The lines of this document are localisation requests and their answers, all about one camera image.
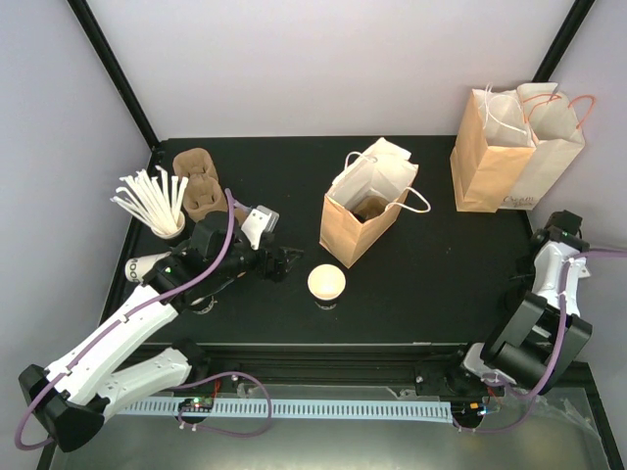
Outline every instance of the white paper bag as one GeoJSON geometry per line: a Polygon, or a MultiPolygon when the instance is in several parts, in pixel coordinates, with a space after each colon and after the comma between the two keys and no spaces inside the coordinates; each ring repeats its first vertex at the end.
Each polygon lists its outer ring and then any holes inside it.
{"type": "Polygon", "coordinates": [[[516,89],[536,150],[501,209],[535,208],[585,146],[581,122],[572,108],[575,100],[571,103],[563,93],[555,93],[556,88],[556,83],[526,83],[516,89]]]}
{"type": "Polygon", "coordinates": [[[351,267],[365,251],[394,223],[418,172],[409,162],[411,153],[380,138],[363,153],[352,152],[345,169],[324,195],[320,245],[351,267]],[[348,164],[352,155],[358,158],[348,164]],[[361,222],[352,211],[367,197],[383,198],[388,204],[380,215],[361,222]]]}

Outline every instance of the white wall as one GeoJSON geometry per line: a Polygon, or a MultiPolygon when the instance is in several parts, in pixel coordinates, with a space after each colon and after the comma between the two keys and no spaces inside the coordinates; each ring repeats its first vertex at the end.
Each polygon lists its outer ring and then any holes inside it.
{"type": "MultiPolygon", "coordinates": [[[[627,3],[597,2],[552,79],[570,97],[593,94],[598,102],[585,123],[587,146],[532,213],[542,225],[553,211],[584,217],[593,246],[627,249],[627,3]]],[[[585,111],[582,103],[580,114],[585,111]]],[[[623,460],[627,461],[627,260],[590,261],[593,277],[581,284],[579,302],[594,325],[584,349],[591,363],[623,460]]]]}
{"type": "Polygon", "coordinates": [[[0,467],[34,469],[18,375],[96,326],[128,226],[109,198],[149,150],[66,1],[3,2],[0,65],[0,467]]]}
{"type": "Polygon", "coordinates": [[[456,134],[572,0],[90,0],[161,138],[456,134]]]}

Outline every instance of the tabletop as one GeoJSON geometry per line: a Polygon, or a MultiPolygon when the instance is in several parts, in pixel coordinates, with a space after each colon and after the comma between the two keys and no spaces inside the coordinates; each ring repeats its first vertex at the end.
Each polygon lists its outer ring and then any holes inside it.
{"type": "MultiPolygon", "coordinates": [[[[163,143],[161,165],[196,147],[209,151],[222,188],[247,206],[280,214],[276,242],[305,255],[280,283],[244,276],[217,295],[207,314],[184,312],[149,343],[190,338],[200,344],[398,345],[480,342],[497,324],[515,262],[528,253],[526,213],[457,212],[451,178],[453,136],[389,137],[419,165],[413,187],[429,213],[401,211],[350,269],[319,244],[324,193],[351,151],[373,137],[192,138],[163,143]],[[338,265],[347,287],[334,309],[312,300],[307,277],[338,265]]],[[[413,196],[408,203],[414,202],[413,196]]],[[[161,253],[165,243],[142,226],[133,256],[161,253]]],[[[136,286],[122,285],[123,297],[136,286]]]]}

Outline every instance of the black beam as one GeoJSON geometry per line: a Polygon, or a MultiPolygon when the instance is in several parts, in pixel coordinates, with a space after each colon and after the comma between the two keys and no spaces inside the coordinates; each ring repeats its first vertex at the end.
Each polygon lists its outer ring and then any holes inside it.
{"type": "Polygon", "coordinates": [[[547,55],[538,67],[538,71],[536,71],[533,77],[534,82],[545,82],[551,79],[551,75],[553,75],[557,64],[559,64],[561,56],[568,49],[570,41],[575,37],[579,26],[581,26],[594,4],[595,0],[575,0],[564,23],[561,24],[561,28],[557,32],[557,36],[553,40],[547,55]]]}
{"type": "Polygon", "coordinates": [[[109,73],[109,76],[120,93],[122,100],[130,111],[130,115],[133,117],[137,127],[139,127],[139,131],[144,136],[148,147],[150,147],[151,150],[156,150],[159,146],[157,134],[155,134],[148,118],[141,109],[141,105],[139,104],[139,101],[137,101],[137,97],[135,96],[135,93],[130,87],[130,83],[128,83],[128,80],[121,69],[118,59],[116,59],[114,52],[109,46],[109,42],[107,42],[107,38],[102,32],[100,25],[98,25],[96,18],[87,4],[87,1],[68,0],[68,3],[72,7],[74,14],[78,18],[78,22],[85,31],[85,34],[87,34],[91,45],[96,50],[100,61],[109,73]]]}

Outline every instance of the item inside paper bag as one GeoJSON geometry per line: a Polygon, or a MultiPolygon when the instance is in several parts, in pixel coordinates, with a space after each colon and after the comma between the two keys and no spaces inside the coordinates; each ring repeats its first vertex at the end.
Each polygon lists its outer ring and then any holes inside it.
{"type": "Polygon", "coordinates": [[[359,222],[364,223],[383,214],[388,204],[389,202],[381,196],[367,196],[353,209],[353,215],[359,222]]]}

